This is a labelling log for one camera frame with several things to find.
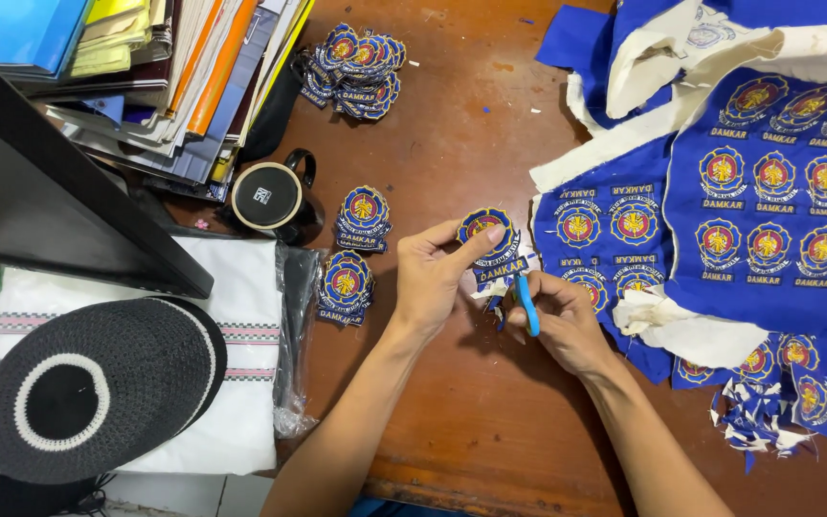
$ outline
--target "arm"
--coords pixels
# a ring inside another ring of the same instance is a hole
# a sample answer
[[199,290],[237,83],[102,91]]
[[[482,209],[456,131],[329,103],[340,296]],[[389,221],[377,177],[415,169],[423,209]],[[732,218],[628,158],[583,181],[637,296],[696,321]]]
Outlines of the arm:
[[[538,339],[591,395],[639,515],[731,517],[604,340],[586,289],[541,271],[528,276],[528,287],[536,300]],[[511,310],[509,323],[523,326],[525,312]]]
[[423,348],[451,314],[458,281],[503,239],[491,226],[455,253],[447,221],[398,242],[398,303],[381,339],[337,401],[279,472],[261,517],[345,515],[362,488],[381,435]]

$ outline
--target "orange binder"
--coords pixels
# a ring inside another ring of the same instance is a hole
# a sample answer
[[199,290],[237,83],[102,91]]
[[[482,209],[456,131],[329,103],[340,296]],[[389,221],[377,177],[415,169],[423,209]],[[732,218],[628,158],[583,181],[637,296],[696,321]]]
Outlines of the orange binder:
[[219,16],[222,9],[223,0],[215,0],[212,3],[210,15],[206,17],[206,21],[203,22],[203,29],[200,31],[200,36],[197,39],[197,43],[193,46],[193,51],[190,53],[187,64],[184,65],[184,72],[181,73],[180,81],[178,81],[178,89],[175,90],[175,95],[171,98],[171,105],[165,112],[166,117],[174,118],[175,113],[178,111],[181,98],[184,97],[184,92],[187,90],[190,79],[193,78],[193,69],[196,68],[197,63],[200,62],[200,57],[203,54],[203,48],[206,46],[206,41],[210,38],[212,28],[219,22]]
[[243,0],[238,11],[235,12],[232,27],[216,56],[216,64],[213,65],[210,80],[203,88],[200,100],[197,101],[197,108],[188,122],[187,130],[190,133],[203,136],[209,129],[210,120],[219,106],[219,99],[223,96],[225,85],[229,82],[229,76],[235,67],[235,59],[238,58],[238,53],[241,52],[242,45],[245,43],[245,35],[251,25],[251,20],[254,19],[256,9],[257,0]]

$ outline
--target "black mug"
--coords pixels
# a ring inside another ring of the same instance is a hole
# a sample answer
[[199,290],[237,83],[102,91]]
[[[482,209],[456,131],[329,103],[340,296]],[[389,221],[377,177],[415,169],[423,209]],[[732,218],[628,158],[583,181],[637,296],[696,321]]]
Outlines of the black mug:
[[[296,170],[305,160],[300,179]],[[290,246],[304,246],[324,228],[324,207],[312,193],[317,164],[296,149],[281,164],[265,162],[244,171],[232,189],[232,208],[244,226]]]

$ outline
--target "stack of books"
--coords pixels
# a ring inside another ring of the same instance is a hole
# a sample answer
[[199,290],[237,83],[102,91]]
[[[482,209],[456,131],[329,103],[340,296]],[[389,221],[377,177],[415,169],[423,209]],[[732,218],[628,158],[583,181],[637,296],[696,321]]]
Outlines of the stack of books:
[[0,74],[88,155],[223,202],[313,4],[0,0]]

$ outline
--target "mug handle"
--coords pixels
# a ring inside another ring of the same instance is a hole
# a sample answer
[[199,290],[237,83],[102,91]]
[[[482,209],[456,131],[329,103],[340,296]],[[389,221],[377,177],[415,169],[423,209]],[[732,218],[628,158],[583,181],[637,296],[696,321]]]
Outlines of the mug handle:
[[300,147],[286,157],[283,165],[290,168],[291,171],[296,172],[296,169],[299,168],[299,162],[301,162],[303,158],[305,159],[305,174],[302,176],[302,182],[310,189],[314,183],[314,173],[318,168],[311,151]]

